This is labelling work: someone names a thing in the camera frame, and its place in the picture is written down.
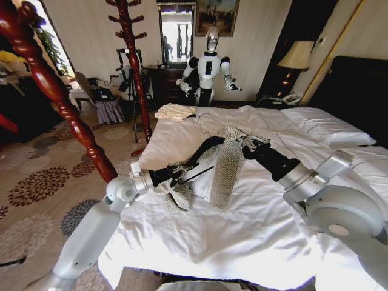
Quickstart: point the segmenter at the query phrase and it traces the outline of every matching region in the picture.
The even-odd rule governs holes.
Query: white pillow
[[[388,150],[384,147],[342,149],[353,155],[352,168],[382,199],[388,201]]]
[[[282,112],[301,130],[332,149],[376,143],[367,133],[318,108],[298,107]]]

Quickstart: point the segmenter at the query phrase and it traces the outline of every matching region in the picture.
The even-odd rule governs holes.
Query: picture frame
[[[217,26],[220,36],[233,36],[240,0],[196,0],[195,36]]]

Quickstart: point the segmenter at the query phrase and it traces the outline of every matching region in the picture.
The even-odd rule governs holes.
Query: coat rack
[[[43,21],[29,2],[24,1],[16,10],[11,0],[0,0],[0,33],[8,39],[14,51],[27,60],[35,83],[58,106],[59,114],[67,120],[76,139],[86,147],[101,177],[109,182],[117,177],[115,168],[97,145],[93,132],[79,118],[77,109],[69,101],[65,85],[43,59],[42,49],[33,39],[31,25],[36,27]]]
[[[132,32],[132,23],[142,21],[143,15],[130,19],[128,14],[128,7],[136,6],[141,3],[141,0],[133,0],[127,3],[126,0],[106,0],[106,3],[112,6],[116,6],[119,11],[119,18],[108,16],[108,19],[121,24],[122,30],[116,32],[116,36],[122,38],[129,49],[128,61],[133,69],[133,79],[135,80],[135,90],[139,96],[139,103],[141,108],[141,119],[143,123],[143,130],[145,134],[145,140],[148,142],[151,138],[152,129],[150,126],[150,118],[147,109],[147,100],[144,94],[144,88],[141,83],[141,75],[139,71],[139,59],[136,55],[135,40],[147,36],[145,32],[134,36]]]

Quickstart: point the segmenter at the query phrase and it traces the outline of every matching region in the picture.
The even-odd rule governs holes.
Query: wall
[[[109,80],[118,67],[116,49],[124,41],[115,36],[120,29],[107,19],[117,16],[115,7],[96,0],[43,0],[58,31],[58,35],[75,68],[87,77]],[[215,99],[254,100],[267,70],[291,0],[241,0],[232,38],[221,38],[218,54],[229,56],[233,76],[242,92],[226,92],[223,79],[218,76]],[[136,41],[145,65],[161,62],[159,15],[155,0],[144,0],[130,8],[130,16],[144,15],[142,22],[133,25],[134,34],[147,32]],[[193,53],[200,56],[205,50],[205,38],[194,37]]]
[[[329,18],[321,36],[326,36],[322,47],[315,47],[312,51],[310,68],[299,76],[293,91],[304,93],[312,79],[318,72],[325,57],[328,55],[334,42],[338,39],[341,30],[349,20],[360,0],[339,0],[333,14]],[[319,84],[324,79],[332,60],[336,56],[356,56],[360,58],[388,59],[388,1],[364,0],[358,13],[350,23],[344,36],[332,53],[332,57],[317,76],[314,86],[305,97],[307,102]]]

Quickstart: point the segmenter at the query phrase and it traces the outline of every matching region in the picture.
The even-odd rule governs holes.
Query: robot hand
[[[186,97],[193,98],[195,93],[193,92],[193,87],[191,84],[184,82],[182,79],[176,80],[176,85],[178,85],[182,91],[186,93]]]
[[[233,78],[231,75],[226,76],[224,79],[225,79],[226,90],[228,90],[228,91],[235,91],[235,90],[242,91],[241,88],[236,86],[236,84],[235,84],[236,79]]]

